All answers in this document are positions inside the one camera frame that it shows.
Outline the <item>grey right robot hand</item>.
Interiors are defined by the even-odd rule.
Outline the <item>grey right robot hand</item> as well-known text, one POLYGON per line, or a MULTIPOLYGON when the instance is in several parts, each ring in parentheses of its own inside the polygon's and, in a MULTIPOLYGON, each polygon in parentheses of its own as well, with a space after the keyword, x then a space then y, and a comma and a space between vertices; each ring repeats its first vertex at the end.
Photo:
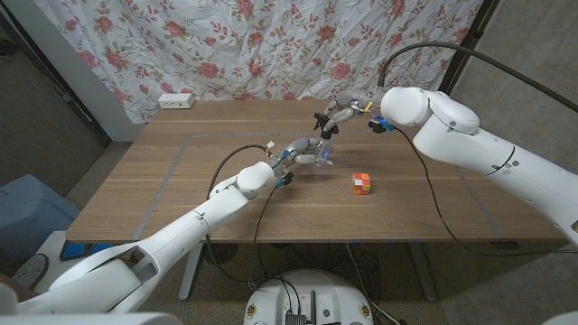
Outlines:
POLYGON ((343 90, 327 105, 322 113, 315 113, 317 122, 314 129, 321 129, 321 138, 331 139, 339 132, 338 124, 351 120, 356 115, 363 115, 380 107, 386 91, 343 90))

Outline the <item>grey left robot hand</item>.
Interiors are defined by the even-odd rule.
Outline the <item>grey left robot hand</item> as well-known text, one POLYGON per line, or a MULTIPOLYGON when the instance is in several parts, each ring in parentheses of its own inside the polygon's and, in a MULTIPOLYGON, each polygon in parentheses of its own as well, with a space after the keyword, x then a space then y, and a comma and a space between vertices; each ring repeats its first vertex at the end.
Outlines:
POLYGON ((299 138, 291 142, 280 154, 272 155, 267 163, 276 175, 280 175, 295 164, 333 165, 330 158, 332 150, 332 139, 299 138))

